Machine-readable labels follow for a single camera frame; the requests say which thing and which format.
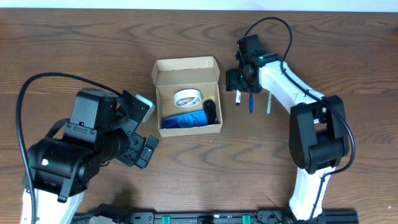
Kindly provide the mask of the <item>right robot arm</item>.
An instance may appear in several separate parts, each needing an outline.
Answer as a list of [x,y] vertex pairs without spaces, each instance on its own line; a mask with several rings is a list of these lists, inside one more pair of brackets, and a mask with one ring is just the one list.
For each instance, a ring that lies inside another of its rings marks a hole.
[[245,36],[237,45],[239,67],[226,72],[226,90],[267,90],[289,112],[289,151],[297,176],[286,220],[317,222],[328,181],[349,150],[344,104],[338,96],[310,88],[276,53],[266,53],[258,35]]

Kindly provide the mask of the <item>black capped white marker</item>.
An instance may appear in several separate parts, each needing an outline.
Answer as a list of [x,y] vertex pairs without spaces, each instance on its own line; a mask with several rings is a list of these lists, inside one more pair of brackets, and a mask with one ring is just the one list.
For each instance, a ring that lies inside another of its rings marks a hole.
[[267,101],[267,110],[266,110],[267,114],[271,113],[272,97],[273,97],[273,94],[271,92],[269,92],[268,101]]

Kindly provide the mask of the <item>black teardrop shaped object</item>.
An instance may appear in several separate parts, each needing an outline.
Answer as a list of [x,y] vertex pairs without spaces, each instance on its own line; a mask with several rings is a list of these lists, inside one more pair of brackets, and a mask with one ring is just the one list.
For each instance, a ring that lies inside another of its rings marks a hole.
[[204,101],[202,106],[203,106],[203,110],[205,112],[208,124],[209,125],[215,124],[216,118],[217,118],[215,102],[213,100],[209,99],[209,100]]

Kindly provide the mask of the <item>white masking tape roll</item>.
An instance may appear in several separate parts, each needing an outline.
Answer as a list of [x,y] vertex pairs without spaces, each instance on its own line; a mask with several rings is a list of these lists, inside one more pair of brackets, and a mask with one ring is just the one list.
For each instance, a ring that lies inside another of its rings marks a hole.
[[201,103],[201,92],[197,89],[184,89],[174,94],[174,105],[189,108]]

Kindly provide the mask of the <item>blue ballpoint pen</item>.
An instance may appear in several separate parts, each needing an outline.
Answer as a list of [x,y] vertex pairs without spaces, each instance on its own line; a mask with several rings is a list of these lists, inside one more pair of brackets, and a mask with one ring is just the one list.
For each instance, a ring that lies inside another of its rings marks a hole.
[[254,109],[254,99],[253,99],[253,94],[250,93],[249,94],[249,112],[250,112],[250,114],[253,113],[253,109]]

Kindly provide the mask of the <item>cardboard box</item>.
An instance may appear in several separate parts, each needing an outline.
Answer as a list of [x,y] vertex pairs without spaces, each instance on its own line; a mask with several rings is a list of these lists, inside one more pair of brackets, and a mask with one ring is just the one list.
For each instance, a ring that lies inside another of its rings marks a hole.
[[[219,133],[223,127],[219,81],[220,70],[214,57],[192,57],[157,60],[152,69],[152,79],[157,97],[157,124],[160,135],[165,137],[192,134]],[[198,105],[181,108],[175,105],[174,94],[181,90],[200,92]],[[215,103],[215,123],[202,127],[166,129],[163,120],[203,108],[203,102]]]

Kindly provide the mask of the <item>black and white marker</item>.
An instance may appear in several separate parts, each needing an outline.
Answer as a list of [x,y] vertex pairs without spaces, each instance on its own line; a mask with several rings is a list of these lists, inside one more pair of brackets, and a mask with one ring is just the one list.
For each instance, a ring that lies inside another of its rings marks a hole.
[[241,92],[239,90],[236,91],[235,104],[236,106],[240,106],[241,104]]

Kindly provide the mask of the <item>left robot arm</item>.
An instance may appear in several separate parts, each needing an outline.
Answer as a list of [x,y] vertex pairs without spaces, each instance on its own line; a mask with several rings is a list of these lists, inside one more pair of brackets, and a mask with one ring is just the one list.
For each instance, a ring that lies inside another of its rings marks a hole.
[[136,134],[154,111],[141,95],[84,88],[75,98],[69,119],[57,121],[28,152],[30,175],[22,223],[70,223],[90,180],[117,159],[140,169],[147,167],[158,139]]

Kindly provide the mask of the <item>blue plastic rectangular block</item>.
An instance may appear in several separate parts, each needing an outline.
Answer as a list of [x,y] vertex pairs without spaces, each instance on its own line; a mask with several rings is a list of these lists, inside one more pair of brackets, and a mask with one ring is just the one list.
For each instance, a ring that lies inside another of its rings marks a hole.
[[205,111],[198,110],[164,118],[162,125],[164,129],[194,128],[209,125],[209,121]]

